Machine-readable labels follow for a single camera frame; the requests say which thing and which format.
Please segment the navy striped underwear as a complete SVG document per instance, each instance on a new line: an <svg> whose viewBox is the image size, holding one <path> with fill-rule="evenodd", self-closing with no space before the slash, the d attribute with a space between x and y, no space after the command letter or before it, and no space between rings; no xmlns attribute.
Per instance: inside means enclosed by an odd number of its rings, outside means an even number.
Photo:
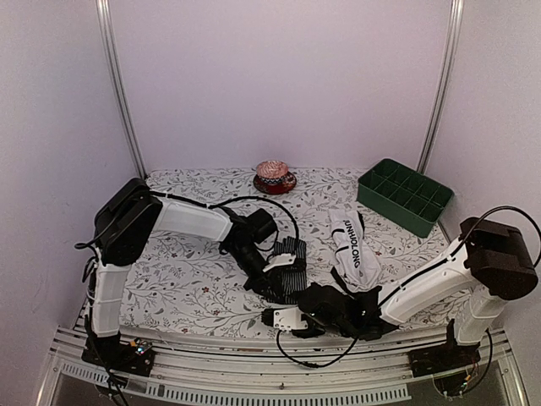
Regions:
<svg viewBox="0 0 541 406"><path fill-rule="evenodd" d="M301 239L286 237L274 243L268 260L285 253L295 254L297 259L291 266L277 267L265 273L270 284L265 297L271 303L295 305L300 293L307 288L307 245Z"/></svg>

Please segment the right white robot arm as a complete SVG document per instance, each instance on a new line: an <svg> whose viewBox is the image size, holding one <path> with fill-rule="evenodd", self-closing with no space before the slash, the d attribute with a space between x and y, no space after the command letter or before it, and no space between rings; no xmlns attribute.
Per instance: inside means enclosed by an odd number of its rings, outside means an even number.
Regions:
<svg viewBox="0 0 541 406"><path fill-rule="evenodd" d="M358 294L311 283L298 296L301 320L329 327L344 337L376 340L419 311L470 289L468 303L452 321L451 339L438 348L436 356L443 368L456 368L506 304L537 287L539 263L531 258L516 227L482 215L469 217L460 228L460 235L444 252L393 283Z"/></svg>

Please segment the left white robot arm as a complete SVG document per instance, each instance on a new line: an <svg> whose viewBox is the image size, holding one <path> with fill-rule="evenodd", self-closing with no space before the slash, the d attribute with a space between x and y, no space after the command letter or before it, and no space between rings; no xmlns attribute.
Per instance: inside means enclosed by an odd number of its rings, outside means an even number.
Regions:
<svg viewBox="0 0 541 406"><path fill-rule="evenodd" d="M112 337L119 332L128 273L152 233L181 233L219 243L248 276L248 287L263 293L271 285L269 272L295 259L290 253L269 260L262 256L257 246L275 229L273 217L262 209L239 216L226 202L199 203L150 189L140 178L130 179L96 214L94 237L75 245L95 254L90 294L90 329L97 336L94 355L108 367L120 366L126 358L124 346Z"/></svg>

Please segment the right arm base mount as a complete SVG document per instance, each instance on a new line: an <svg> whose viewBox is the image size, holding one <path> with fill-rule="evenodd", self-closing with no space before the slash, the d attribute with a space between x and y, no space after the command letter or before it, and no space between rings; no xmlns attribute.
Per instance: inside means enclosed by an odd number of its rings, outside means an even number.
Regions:
<svg viewBox="0 0 541 406"><path fill-rule="evenodd" d="M439 345L418 348L407 353L414 377L428 376L456 368L466 367L481 360L478 352L480 342L459 345L454 336L455 320L446 328L445 342Z"/></svg>

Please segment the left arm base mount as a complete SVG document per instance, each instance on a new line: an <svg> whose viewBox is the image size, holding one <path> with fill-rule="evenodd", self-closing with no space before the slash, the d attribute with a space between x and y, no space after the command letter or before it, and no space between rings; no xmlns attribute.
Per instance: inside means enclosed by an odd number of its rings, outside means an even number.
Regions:
<svg viewBox="0 0 541 406"><path fill-rule="evenodd" d="M152 344L139 338L122 343L120 338L119 334L114 337L89 336L81 359L108 370L149 377L156 356Z"/></svg>

